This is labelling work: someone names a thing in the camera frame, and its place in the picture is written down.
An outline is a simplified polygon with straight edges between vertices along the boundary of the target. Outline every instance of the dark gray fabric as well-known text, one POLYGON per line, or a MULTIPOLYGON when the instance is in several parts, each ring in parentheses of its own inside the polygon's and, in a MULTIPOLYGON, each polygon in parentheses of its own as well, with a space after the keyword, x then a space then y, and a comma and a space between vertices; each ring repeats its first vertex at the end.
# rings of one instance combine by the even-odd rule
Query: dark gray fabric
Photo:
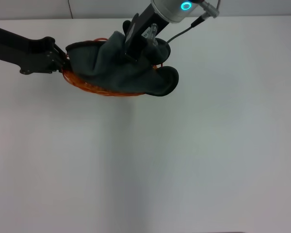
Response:
POLYGON ((140 59, 131 63, 121 57, 123 45, 124 35, 114 32, 102 46, 93 44, 68 50, 73 72, 88 83, 111 91, 153 95, 169 92, 175 77, 178 78, 177 71, 166 68, 167 72, 159 73, 153 69, 153 65, 168 58, 169 47, 163 42, 157 47, 147 47, 140 59))

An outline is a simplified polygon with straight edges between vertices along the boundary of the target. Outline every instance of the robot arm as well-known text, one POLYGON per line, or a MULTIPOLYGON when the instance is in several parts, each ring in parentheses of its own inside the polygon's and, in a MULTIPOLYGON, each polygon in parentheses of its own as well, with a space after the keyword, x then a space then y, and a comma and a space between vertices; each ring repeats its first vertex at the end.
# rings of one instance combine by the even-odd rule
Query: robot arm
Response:
MULTIPOLYGON (((136 14, 126 33, 124 54, 137 61, 148 44, 148 37, 158 35, 169 23, 179 23, 197 6, 206 13, 199 18, 217 17, 219 11, 204 0, 151 0, 151 4, 136 14)), ((55 44, 55 39, 45 37, 30 40, 0 28, 0 60, 20 66, 20 73, 49 73, 69 68, 65 53, 55 44)))

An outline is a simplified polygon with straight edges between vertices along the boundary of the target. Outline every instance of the cable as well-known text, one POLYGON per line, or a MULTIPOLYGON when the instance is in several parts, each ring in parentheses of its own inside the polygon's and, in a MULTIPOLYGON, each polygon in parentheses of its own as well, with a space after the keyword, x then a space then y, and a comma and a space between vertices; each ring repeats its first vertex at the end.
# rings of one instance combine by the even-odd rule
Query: cable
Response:
POLYGON ((71 18, 73 18, 73 14, 72 14, 71 6, 70 6, 70 0, 68 0, 68 6, 69 6, 69 10, 70 10, 71 18))
POLYGON ((179 34, 175 35, 174 37, 172 37, 170 40, 167 41, 167 44, 169 44, 171 41, 173 41, 174 39, 176 39, 178 36, 181 36, 182 34, 185 34, 186 32, 188 32, 191 29, 192 29, 192 27, 190 26, 186 30, 184 30, 184 31, 180 32, 179 34))
MULTIPOLYGON (((218 4, 217 4, 217 10, 219 10, 221 5, 221 0, 218 0, 218 4)), ((204 13, 203 15, 201 15, 200 17, 197 18, 197 20, 195 20, 191 26, 189 28, 187 28, 186 30, 180 32, 179 34, 175 35, 174 37, 172 37, 170 40, 167 41, 167 44, 169 44, 171 41, 173 41, 174 39, 176 39, 177 37, 185 34, 186 32, 188 32, 189 30, 191 30, 192 28, 196 27, 197 25, 201 24, 202 22, 204 22, 207 18, 209 18, 209 14, 208 13, 204 13)))
POLYGON ((218 4, 217 4, 217 10, 220 9, 220 5, 221 5, 221 0, 218 0, 218 4))

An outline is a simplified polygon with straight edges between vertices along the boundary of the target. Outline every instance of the orange woven basket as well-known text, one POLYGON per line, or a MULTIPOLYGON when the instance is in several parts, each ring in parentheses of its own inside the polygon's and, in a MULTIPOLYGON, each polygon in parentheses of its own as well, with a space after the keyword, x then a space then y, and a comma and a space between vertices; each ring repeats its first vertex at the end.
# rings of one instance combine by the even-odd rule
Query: orange woven basket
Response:
MULTIPOLYGON (((108 40, 108 39, 98 38, 94 41, 100 41, 100 40, 108 40)), ((117 96, 117 97, 140 96, 144 94, 144 93, 129 93, 128 94, 128 93, 121 93, 121 92, 114 92, 114 91, 106 90, 100 86, 95 86, 95 85, 85 82, 84 80, 79 78, 75 73, 73 73, 70 70, 63 70, 62 72, 63 72, 64 79, 68 83, 78 87, 79 89, 83 91, 87 91, 90 93, 95 93, 102 96, 117 96)))

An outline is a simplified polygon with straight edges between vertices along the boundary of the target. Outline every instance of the white table surface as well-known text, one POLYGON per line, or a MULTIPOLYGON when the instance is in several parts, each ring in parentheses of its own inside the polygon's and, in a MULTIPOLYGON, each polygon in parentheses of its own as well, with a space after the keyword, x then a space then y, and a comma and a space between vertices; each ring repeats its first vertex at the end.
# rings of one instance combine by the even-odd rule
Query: white table surface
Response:
MULTIPOLYGON (((64 49, 122 22, 0 27, 64 49)), ((0 233, 291 232, 291 17, 209 19, 171 46, 180 82, 164 98, 0 61, 0 233)))

